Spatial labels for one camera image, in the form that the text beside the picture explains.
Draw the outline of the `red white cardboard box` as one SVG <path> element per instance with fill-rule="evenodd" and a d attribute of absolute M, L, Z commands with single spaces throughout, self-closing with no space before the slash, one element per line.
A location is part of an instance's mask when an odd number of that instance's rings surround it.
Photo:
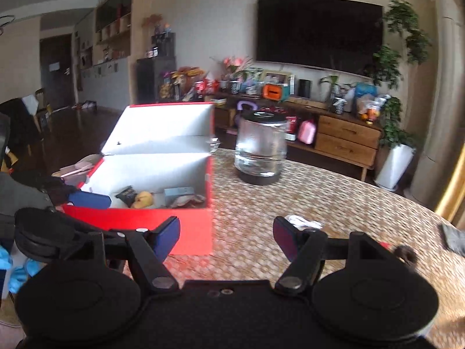
<path fill-rule="evenodd" d="M 107 195 L 106 210 L 65 204 L 68 215 L 110 230 L 155 229 L 166 218 L 180 220 L 180 238 L 173 255 L 209 255 L 213 251 L 211 144 L 214 105 L 209 102 L 127 106 L 102 149 L 102 159 L 80 184 L 82 191 Z M 165 188 L 193 187 L 203 195 L 203 208 L 170 209 Z M 131 205 L 141 191 L 154 204 L 136 210 Z"/>

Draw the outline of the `pink bag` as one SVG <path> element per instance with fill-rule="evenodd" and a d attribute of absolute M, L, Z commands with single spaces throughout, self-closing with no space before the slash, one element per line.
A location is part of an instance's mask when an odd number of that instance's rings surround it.
<path fill-rule="evenodd" d="M 297 140 L 306 145 L 311 145 L 314 142 L 316 131 L 317 126 L 313 121 L 303 121 L 297 134 Z"/>

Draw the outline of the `wooden tv sideboard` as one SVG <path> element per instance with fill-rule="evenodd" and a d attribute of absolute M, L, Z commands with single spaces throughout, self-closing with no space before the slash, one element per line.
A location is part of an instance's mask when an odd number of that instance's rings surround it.
<path fill-rule="evenodd" d="M 217 92 L 205 100 L 215 105 L 215 127 L 231 135 L 237 134 L 237 122 L 245 110 L 282 113 L 288 119 L 289 147 L 357 166 L 362 181 L 375 168 L 382 138 L 378 124 L 368 124 L 347 112 L 332 113 L 321 102 L 299 103 L 297 97 L 278 102 Z"/>

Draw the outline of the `glass kettle black lid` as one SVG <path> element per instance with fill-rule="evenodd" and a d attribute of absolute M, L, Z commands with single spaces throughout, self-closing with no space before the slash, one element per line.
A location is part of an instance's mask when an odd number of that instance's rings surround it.
<path fill-rule="evenodd" d="M 239 119 L 234 166 L 239 178 L 254 185 L 278 182 L 287 156 L 286 116 L 259 110 Z"/>

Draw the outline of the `dark grey cloth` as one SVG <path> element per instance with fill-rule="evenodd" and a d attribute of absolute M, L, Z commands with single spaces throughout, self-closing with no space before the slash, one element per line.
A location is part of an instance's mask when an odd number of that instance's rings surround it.
<path fill-rule="evenodd" d="M 442 224 L 441 230 L 445 246 L 451 252 L 465 257 L 464 231 L 460 231 L 456 227 L 447 224 Z"/>

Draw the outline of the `yellow plush chick toy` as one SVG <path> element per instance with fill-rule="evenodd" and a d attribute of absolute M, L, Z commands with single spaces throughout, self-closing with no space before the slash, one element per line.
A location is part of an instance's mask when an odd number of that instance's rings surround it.
<path fill-rule="evenodd" d="M 149 191 L 141 191 L 135 196 L 132 209 L 141 210 L 154 204 L 154 196 Z"/>

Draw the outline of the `silver foil snack packet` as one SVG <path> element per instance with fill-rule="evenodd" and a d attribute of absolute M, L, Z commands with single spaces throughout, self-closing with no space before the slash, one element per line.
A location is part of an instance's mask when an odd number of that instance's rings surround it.
<path fill-rule="evenodd" d="M 203 208 L 206 198 L 203 195 L 181 195 L 170 203 L 170 209 Z"/>

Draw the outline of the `black wall television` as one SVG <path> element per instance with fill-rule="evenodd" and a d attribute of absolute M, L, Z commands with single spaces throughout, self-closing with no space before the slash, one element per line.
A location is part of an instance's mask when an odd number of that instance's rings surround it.
<path fill-rule="evenodd" d="M 352 0 L 258 0 L 255 59 L 366 76 L 383 7 Z"/>

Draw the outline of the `white planter with plant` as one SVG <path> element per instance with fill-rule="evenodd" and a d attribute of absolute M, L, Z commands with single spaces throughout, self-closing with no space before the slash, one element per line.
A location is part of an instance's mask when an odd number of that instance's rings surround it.
<path fill-rule="evenodd" d="M 402 106 L 397 97 L 386 99 L 382 107 L 382 137 L 375 162 L 373 182 L 379 188 L 395 191 L 415 155 L 415 141 L 403 130 L 401 124 Z"/>

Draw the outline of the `black cabinet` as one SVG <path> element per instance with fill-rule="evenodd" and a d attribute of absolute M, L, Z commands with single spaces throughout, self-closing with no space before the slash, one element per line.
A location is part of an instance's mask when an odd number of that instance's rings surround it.
<path fill-rule="evenodd" d="M 136 62 L 136 102 L 152 104 L 167 102 L 173 97 L 172 74 L 177 70 L 176 34 L 162 32 L 151 37 L 146 58 Z"/>

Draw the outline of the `picture frame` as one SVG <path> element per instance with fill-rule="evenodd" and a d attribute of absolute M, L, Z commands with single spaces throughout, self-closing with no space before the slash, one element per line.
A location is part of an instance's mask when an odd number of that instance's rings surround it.
<path fill-rule="evenodd" d="M 289 85 L 289 87 L 293 87 L 295 76 L 291 72 L 263 70 L 260 80 L 265 83 L 283 83 Z"/>

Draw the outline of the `light blue small carton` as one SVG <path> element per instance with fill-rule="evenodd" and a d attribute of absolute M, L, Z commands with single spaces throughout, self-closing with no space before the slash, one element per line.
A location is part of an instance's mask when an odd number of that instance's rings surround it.
<path fill-rule="evenodd" d="M 194 193 L 195 190 L 193 187 L 165 188 L 163 191 L 165 205 L 170 206 L 179 197 L 193 195 Z"/>

